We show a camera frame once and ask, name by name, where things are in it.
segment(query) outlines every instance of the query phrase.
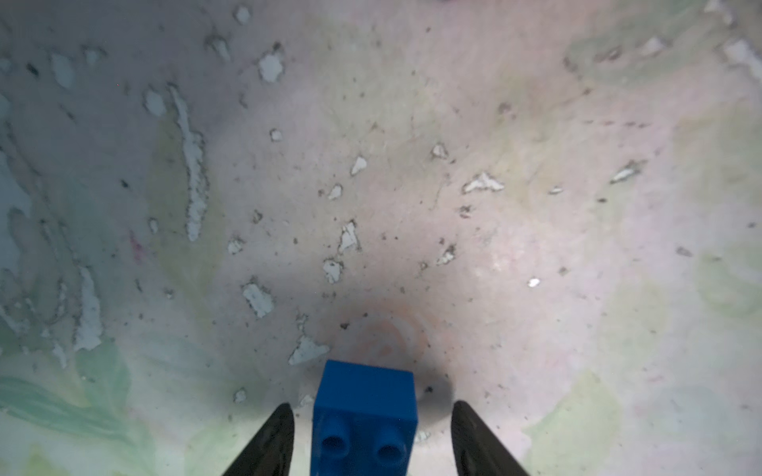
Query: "pink mark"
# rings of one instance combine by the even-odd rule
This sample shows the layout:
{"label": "pink mark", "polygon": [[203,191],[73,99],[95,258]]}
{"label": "pink mark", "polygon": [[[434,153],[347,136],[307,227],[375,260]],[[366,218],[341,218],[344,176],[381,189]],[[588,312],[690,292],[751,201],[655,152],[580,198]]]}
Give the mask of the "pink mark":
{"label": "pink mark", "polygon": [[133,259],[136,263],[140,264],[142,258],[146,255],[146,249],[135,238],[135,234],[130,230],[130,246],[133,248]]}

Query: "blue building brick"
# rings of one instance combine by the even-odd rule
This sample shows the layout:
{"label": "blue building brick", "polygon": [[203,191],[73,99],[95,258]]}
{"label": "blue building brick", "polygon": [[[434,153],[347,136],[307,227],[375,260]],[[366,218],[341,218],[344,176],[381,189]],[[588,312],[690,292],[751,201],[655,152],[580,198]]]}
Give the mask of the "blue building brick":
{"label": "blue building brick", "polygon": [[412,373],[329,360],[315,398],[310,476],[405,476],[417,426]]}

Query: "red stain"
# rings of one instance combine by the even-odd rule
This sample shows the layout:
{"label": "red stain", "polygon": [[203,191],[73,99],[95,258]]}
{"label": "red stain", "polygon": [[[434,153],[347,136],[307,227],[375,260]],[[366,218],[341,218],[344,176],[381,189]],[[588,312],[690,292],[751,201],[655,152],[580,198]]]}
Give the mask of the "red stain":
{"label": "red stain", "polygon": [[146,255],[146,249],[140,244],[137,238],[135,238],[135,233],[133,233],[132,230],[130,230],[130,246],[133,249],[133,259],[137,264],[140,264],[140,261]]}

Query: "block's top face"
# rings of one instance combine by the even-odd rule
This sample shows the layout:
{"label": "block's top face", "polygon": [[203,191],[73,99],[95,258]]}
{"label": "block's top face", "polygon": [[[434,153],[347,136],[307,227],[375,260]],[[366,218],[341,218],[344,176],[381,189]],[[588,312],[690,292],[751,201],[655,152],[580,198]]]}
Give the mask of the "block's top face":
{"label": "block's top face", "polygon": [[413,374],[329,360],[315,408],[418,421]]}

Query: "dark speck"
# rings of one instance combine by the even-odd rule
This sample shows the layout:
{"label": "dark speck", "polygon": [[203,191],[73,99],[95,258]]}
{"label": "dark speck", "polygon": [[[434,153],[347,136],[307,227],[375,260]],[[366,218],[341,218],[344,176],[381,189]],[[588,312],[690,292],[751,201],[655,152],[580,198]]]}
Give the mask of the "dark speck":
{"label": "dark speck", "polygon": [[32,73],[32,75],[34,75],[35,78],[39,78],[40,77],[40,70],[35,68],[34,65],[32,63],[30,63],[30,62],[27,63],[27,71]]}

